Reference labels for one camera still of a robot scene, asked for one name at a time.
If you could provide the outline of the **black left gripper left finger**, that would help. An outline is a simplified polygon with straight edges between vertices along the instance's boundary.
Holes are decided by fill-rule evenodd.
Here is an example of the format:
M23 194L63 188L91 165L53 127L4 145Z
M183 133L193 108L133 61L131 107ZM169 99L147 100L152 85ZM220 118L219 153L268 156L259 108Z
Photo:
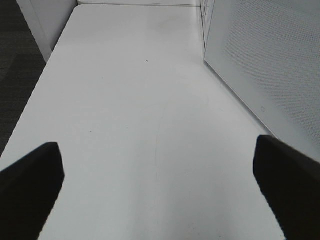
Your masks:
M60 194L59 145L47 142L0 172L0 238L36 240Z

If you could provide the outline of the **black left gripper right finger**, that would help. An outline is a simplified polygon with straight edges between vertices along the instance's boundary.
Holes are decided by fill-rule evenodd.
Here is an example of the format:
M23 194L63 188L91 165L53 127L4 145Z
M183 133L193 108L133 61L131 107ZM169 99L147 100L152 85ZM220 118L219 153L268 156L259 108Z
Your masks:
M252 169L285 238L318 240L319 162L270 135L259 135Z

